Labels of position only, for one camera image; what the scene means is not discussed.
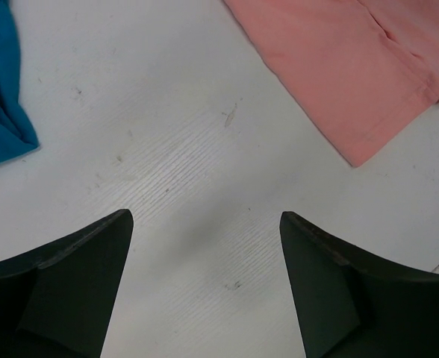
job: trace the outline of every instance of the white table surface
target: white table surface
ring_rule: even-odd
[[[283,210],[439,263],[438,107],[352,169],[220,0],[12,2],[43,147],[0,166],[0,260],[131,209],[103,357],[303,357]]]

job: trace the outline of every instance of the pink cloth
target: pink cloth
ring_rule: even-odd
[[[439,101],[439,0],[224,1],[353,166]]]

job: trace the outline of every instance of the clothing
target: clothing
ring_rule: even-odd
[[[0,0],[0,162],[39,143],[19,99],[20,49],[7,0]]]
[[[439,101],[439,0],[224,1],[353,166]]]

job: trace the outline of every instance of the scuff mark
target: scuff mark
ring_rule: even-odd
[[[80,103],[83,104],[82,90],[80,88],[78,88],[77,86],[72,87],[71,90],[72,90],[73,94],[70,96],[70,98],[73,99],[74,101],[80,101]]]
[[[233,110],[228,114],[228,117],[226,118],[225,128],[229,127],[233,122],[234,116],[236,116],[236,110],[237,110],[237,103],[234,104]]]
[[[237,289],[239,289],[243,284],[241,283],[241,281],[236,281],[234,283],[234,285],[225,285],[225,288],[228,291],[236,291]]]

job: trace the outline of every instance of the blue cloth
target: blue cloth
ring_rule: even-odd
[[[19,105],[20,47],[8,0],[0,0],[0,162],[38,147],[32,124]]]

